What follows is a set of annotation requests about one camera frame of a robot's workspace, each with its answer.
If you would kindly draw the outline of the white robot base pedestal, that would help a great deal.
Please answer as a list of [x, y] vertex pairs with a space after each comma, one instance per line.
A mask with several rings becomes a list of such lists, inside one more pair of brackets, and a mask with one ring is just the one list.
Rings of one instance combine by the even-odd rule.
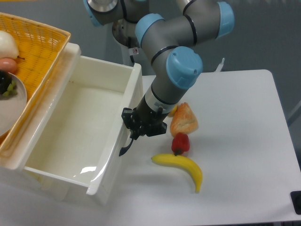
[[121, 48], [124, 65], [132, 66], [143, 59], [143, 52], [135, 35], [135, 23], [126, 19], [115, 21], [112, 25], [112, 34]]

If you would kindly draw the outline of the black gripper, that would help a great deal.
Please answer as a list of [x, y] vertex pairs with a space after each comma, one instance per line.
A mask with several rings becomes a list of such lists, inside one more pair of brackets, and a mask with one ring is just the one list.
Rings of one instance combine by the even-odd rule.
[[162, 107], [153, 111], [146, 103], [140, 103], [134, 110], [123, 108], [121, 118], [130, 137], [137, 139], [139, 136], [158, 136], [166, 133], [167, 124], [163, 122], [165, 115]]

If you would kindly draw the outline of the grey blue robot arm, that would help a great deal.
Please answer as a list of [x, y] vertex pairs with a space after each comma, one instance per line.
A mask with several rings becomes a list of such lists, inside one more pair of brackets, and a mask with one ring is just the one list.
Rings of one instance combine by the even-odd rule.
[[177, 4], [182, 14], [166, 20], [150, 12], [147, 0], [84, 1], [93, 24], [124, 22], [127, 45], [138, 44], [156, 74], [138, 106], [122, 112], [132, 139], [166, 132], [164, 119], [203, 71], [202, 60], [192, 47], [234, 28], [234, 12], [227, 2], [179, 0]]

